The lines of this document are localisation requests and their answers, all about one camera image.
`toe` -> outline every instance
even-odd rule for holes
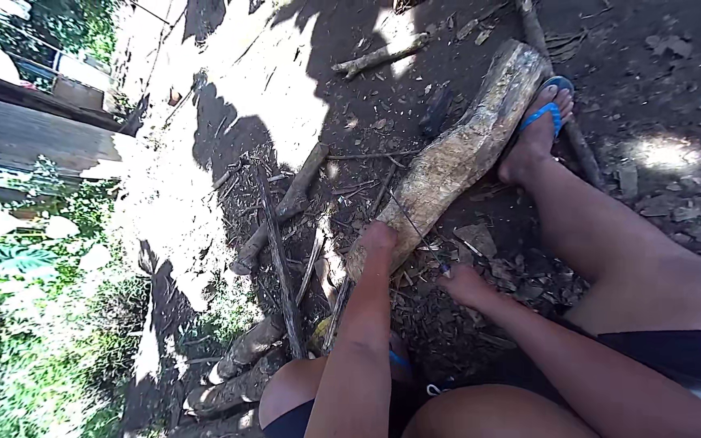
[[[570,90],[567,90],[566,88],[562,88],[559,92],[559,94],[556,95],[556,98],[554,99],[554,102],[556,105],[559,106],[559,110],[564,111],[564,108],[572,101],[572,95],[570,94]]]
[[[549,102],[552,102],[558,93],[559,88],[556,85],[546,86],[545,89],[540,92],[538,98],[535,99],[528,112],[531,114],[537,112],[537,110],[547,105]]]
[[[565,107],[560,107],[560,113],[561,113],[561,118],[567,117],[567,114],[570,114],[572,112],[572,108],[575,107],[575,103],[570,101],[567,106]]]

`leg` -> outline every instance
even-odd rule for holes
[[[258,405],[258,423],[262,429],[291,409],[316,398],[326,359],[295,360],[272,376]]]
[[[507,385],[468,386],[426,403],[404,438],[596,438],[556,403]]]
[[[538,100],[571,116],[564,90]],[[531,124],[499,176],[531,194],[546,243],[593,285],[568,319],[595,334],[701,330],[701,257],[554,161],[552,133],[550,114]]]

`black shorts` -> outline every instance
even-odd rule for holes
[[[556,322],[592,337],[599,343],[656,370],[701,398],[701,331],[637,331],[600,334],[594,337],[567,321]],[[517,386],[570,409],[556,388],[548,382],[545,374],[520,349],[503,354],[482,376],[442,389],[483,384]],[[414,390],[402,383],[393,382],[389,437],[399,438],[412,416],[427,399],[423,388]],[[312,405],[313,401],[309,401],[281,415],[264,429],[264,435],[268,438],[302,438],[307,429]]]

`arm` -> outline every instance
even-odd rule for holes
[[[396,231],[374,221],[360,244],[361,278],[343,313],[334,350],[318,385],[305,436],[385,438],[389,432],[391,368],[389,266]]]
[[[600,435],[701,437],[701,400],[687,389],[497,293],[472,266],[455,266],[453,274],[441,279],[448,293],[510,333]]]

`bare foot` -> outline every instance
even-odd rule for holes
[[[537,99],[527,109],[523,119],[539,111],[544,105],[554,102],[559,106],[561,120],[566,123],[572,118],[572,95],[567,89],[551,85],[540,92]],[[517,185],[527,169],[542,160],[551,158],[550,149],[553,147],[554,128],[553,116],[545,112],[523,130],[521,136],[505,160],[499,166],[499,179],[506,184]]]

